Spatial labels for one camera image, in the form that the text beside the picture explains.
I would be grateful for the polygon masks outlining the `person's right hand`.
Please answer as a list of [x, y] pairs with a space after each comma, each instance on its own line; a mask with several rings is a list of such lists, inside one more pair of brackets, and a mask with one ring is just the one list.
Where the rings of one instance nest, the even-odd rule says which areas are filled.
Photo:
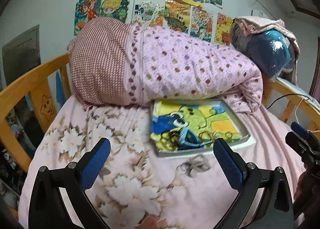
[[304, 218], [319, 215], [319, 179], [303, 172], [297, 183], [293, 202], [294, 218], [297, 219], [302, 213]]

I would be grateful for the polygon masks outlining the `person's left hand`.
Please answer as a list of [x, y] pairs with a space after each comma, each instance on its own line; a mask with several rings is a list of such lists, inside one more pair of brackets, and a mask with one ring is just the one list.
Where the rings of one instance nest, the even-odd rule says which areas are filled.
[[156, 229], [157, 218], [153, 215], [147, 216], [139, 225], [138, 229]]

